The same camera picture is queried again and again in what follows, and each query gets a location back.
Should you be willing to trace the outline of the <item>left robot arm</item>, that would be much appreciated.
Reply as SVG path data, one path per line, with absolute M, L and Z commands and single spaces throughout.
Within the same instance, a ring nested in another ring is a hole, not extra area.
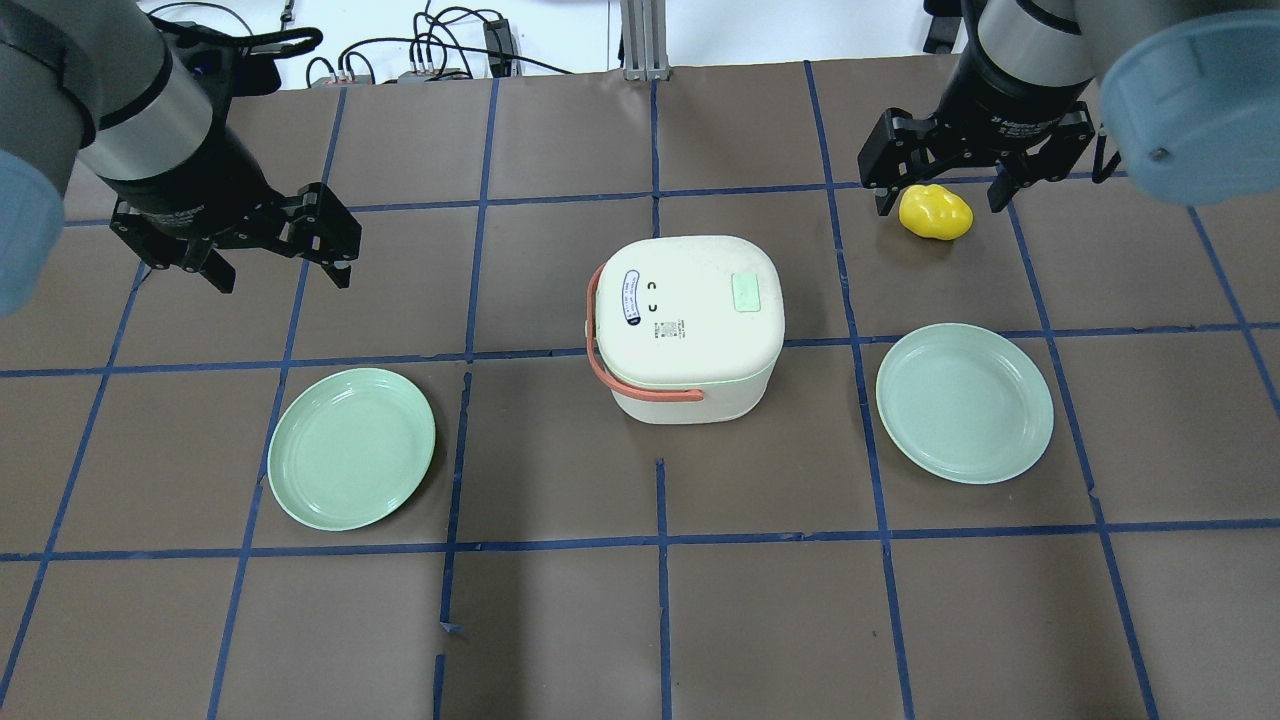
M 324 183 L 274 190 L 228 126 L 242 68 L 315 49 L 312 27 L 230 36 L 148 15 L 132 1 L 3 4 L 3 315 L 32 299 L 67 217 L 76 164 L 116 201 L 111 231 L 147 266 L 223 293 L 223 252 L 264 249 L 320 265 L 346 288 L 362 229 Z

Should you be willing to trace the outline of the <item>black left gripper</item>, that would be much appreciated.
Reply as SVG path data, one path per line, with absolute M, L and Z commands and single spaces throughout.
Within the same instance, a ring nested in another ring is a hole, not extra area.
M 233 249 L 262 249 L 323 265 L 333 284 L 347 290 L 362 238 L 352 211 L 319 182 L 293 195 L 266 190 L 224 208 L 205 202 L 166 214 L 146 213 L 119 197 L 109 228 L 146 266 L 198 273 L 219 293 L 236 287 L 236 269 L 219 254 Z

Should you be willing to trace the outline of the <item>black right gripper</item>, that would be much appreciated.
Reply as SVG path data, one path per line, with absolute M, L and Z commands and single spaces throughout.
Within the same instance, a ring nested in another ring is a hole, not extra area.
M 877 214 L 887 217 L 899 200 L 899 190 L 909 184 L 922 184 L 955 169 L 996 168 L 988 204 L 992 213 L 1001 213 L 1019 188 L 1066 178 L 1096 137 L 1083 101 L 1074 102 L 1057 120 L 1030 126 L 1028 136 L 1002 133 L 1012 128 L 1009 122 L 995 122 L 991 114 L 959 124 L 937 113 L 915 118 L 901 108 L 890 108 L 858 152 L 859 179 L 864 187 L 876 190 Z

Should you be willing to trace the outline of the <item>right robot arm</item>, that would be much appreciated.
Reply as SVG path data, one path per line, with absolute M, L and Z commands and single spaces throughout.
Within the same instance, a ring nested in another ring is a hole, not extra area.
M 1201 206 L 1279 182 L 1275 1 L 928 1 L 966 46 L 925 118 L 890 108 L 858 154 L 886 215 L 905 190 L 992 168 L 989 208 L 1121 167 L 1152 199 Z

